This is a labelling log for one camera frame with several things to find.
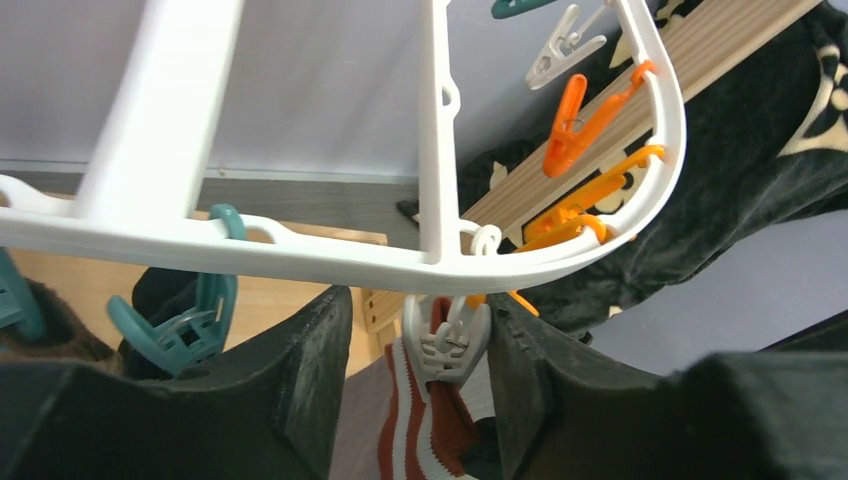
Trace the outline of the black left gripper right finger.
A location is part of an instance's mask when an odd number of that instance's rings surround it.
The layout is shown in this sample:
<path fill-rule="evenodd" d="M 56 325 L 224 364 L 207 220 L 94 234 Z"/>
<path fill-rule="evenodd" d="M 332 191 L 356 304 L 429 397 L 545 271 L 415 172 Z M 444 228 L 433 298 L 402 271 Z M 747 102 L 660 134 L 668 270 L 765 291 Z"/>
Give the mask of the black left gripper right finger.
<path fill-rule="evenodd" d="M 660 376 L 493 295 L 488 347 L 507 479 L 843 479 L 847 316 Z"/>

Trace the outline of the rust white striped sock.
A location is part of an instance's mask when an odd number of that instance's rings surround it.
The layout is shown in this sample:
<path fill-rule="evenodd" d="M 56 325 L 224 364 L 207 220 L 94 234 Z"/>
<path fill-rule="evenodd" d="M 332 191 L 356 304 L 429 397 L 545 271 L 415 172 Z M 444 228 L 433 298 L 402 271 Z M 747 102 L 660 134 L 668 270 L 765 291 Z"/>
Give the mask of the rust white striped sock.
<path fill-rule="evenodd" d="M 445 314 L 449 297 L 439 297 L 438 313 Z M 437 314 L 425 315 L 431 327 Z M 461 458 L 480 437 L 472 416 L 454 383 L 416 379 L 402 337 L 385 349 L 392 391 L 389 410 L 377 445 L 382 479 L 467 479 Z"/>

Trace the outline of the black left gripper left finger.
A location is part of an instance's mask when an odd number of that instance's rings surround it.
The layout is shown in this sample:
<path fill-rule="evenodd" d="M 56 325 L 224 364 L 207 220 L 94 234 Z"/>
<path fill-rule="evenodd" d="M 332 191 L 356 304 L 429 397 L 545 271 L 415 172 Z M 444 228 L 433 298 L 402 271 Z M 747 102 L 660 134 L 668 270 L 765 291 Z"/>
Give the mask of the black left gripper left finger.
<path fill-rule="evenodd" d="M 325 479 L 352 333 L 332 286 L 172 380 L 81 362 L 1 368 L 5 479 Z"/>

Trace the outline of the teal clothes peg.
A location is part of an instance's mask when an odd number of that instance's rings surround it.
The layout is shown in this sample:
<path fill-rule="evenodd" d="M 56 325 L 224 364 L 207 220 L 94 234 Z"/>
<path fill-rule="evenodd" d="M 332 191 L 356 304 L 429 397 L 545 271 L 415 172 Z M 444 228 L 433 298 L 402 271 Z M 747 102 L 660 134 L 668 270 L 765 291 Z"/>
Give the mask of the teal clothes peg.
<path fill-rule="evenodd" d="M 27 340 L 46 332 L 41 309 L 11 256 L 1 248 L 1 328 L 12 327 Z"/>
<path fill-rule="evenodd" d="M 198 282 L 193 308 L 152 327 L 133 309 L 113 324 L 136 350 L 173 375 L 211 359 L 224 350 L 238 295 L 238 278 L 219 275 L 221 286 L 210 290 Z"/>

